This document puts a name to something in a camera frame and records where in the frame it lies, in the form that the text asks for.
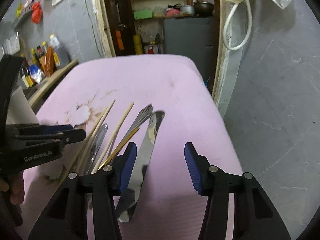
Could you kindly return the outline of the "person's hand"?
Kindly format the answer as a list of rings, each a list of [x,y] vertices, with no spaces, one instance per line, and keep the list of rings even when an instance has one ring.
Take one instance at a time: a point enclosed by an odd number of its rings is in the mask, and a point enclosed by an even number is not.
[[[9,176],[7,179],[1,178],[1,192],[10,190],[10,201],[12,205],[20,205],[24,201],[24,178],[23,172]]]

